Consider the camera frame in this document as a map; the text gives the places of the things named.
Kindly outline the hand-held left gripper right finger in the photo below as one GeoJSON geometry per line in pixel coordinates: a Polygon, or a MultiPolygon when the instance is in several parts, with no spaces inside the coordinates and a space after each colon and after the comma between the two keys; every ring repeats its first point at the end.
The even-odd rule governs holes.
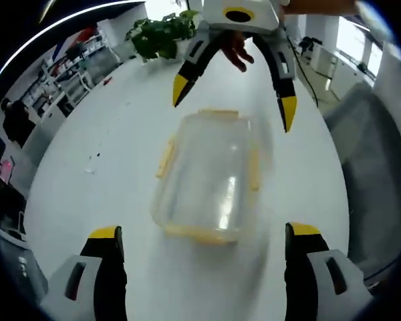
{"type": "Polygon", "coordinates": [[[286,320],[355,320],[372,300],[362,271],[312,225],[285,225],[285,263],[286,320]]]}

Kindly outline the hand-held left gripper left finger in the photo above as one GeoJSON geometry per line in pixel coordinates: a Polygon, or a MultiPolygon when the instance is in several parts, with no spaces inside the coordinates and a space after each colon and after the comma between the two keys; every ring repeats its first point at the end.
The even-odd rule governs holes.
{"type": "Polygon", "coordinates": [[[47,314],[52,320],[127,320],[126,284],[122,228],[97,229],[50,277],[47,314]]]}

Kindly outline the person's right hand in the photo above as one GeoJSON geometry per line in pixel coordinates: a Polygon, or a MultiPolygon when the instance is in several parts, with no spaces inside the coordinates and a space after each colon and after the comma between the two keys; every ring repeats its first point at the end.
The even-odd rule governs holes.
{"type": "Polygon", "coordinates": [[[245,49],[245,37],[240,31],[227,30],[224,32],[221,50],[225,57],[241,72],[247,71],[246,62],[254,63],[253,57],[245,49]]]}

